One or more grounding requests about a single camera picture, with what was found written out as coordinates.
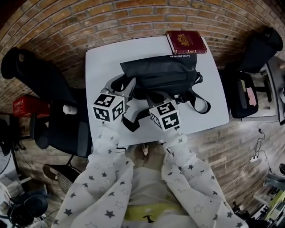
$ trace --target white table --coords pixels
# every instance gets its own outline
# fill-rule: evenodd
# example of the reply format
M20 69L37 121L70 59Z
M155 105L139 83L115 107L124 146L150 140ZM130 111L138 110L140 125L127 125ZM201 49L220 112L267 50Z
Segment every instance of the white table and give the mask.
M178 131L185 134L206 130L229 122L228 109L220 76L209 47L204 39L203 41L208 51L206 54L197 55L196 70L201 72L204 81L195 85L193 90L210 102L212 107L207 114L199 114L192 108L189 102L180 103L178 107L182 123ZM117 75L124 74L120 63L171 54L172 52L166 37L149 37L122 41L87 51L85 66L86 94L93 141L99 136L98 126L101 126L102 122L94 119L92 104L108 80ZM133 115L134 113L148 108L146 101L133 99L130 103L131 108L128 110L126 117L131 121L136 117L136 115ZM155 126L150 117L141 119L139 123L140 128L134 133L129 131L125 126L122 127L120 131L120 146L162 139L161 130Z

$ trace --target wooden floor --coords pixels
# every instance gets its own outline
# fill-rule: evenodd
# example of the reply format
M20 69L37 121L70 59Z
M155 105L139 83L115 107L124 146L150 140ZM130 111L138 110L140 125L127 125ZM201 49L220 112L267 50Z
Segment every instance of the wooden floor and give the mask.
M272 105L268 104L265 95L258 94L258 96L262 109L272 112ZM234 180L243 166L254 156L256 142L258 138L263 137L263 134L258 132L258 124L259 122L241 122L231 119L226 125L188 135L189 149L195 152L200 159L206 159L211 163L226 157L226 168L225 161L212 166L222 188ZM285 163L283 152L285 148L285 126L280 126L278 122L274 122L261 123L259 127L265 134L261 149L266 152L272 171L278 173L279 164ZM25 175L32 176L33 179L47 184L52 193L49 199L48 215L60 207L65 195L56 181L44 177L42 166L44 164L65 164L70 155L52 147L40 150L31 140L24 140L23 144L27 149L16 152L19 168ZM75 157L72 164L83 171L87 161ZM265 162L265 154L260 152L258 161L249 163L237 181L223 191L227 202L231 205L236 201L241 210L248 210L250 213L258 209L261 205L252 196L254 193L268 190L268 188L263 188L263 181L268 171L269 167ZM54 212L46 219L48 225L51 225L56 213Z

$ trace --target white cable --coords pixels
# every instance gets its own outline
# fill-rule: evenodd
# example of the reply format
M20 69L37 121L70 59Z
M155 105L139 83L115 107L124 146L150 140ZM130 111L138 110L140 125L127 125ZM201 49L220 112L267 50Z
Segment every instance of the white cable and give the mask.
M229 183L226 187L224 187L224 188L222 189L222 191L223 191L225 188L227 188L229 185L231 185L232 183L234 183L234 182L236 181L236 179L239 178L239 176L241 175L242 171L244 170L244 168L246 167L246 165L247 165L249 162L250 162L250 160L244 165L244 167L242 168L242 170L240 171L240 173L238 174L238 176L237 176L231 183Z

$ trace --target black chair backrest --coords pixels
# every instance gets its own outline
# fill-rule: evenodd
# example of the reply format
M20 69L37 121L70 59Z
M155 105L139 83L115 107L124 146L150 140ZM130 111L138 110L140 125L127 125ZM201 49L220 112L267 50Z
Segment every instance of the black chair backrest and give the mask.
M2 60L1 71L4 78L16 77L48 103L65 100L77 104L60 71L28 50L10 49Z
M283 41L280 35L273 28L267 28L262 33L254 34L242 59L227 65L226 68L258 73L268 60L282 49Z

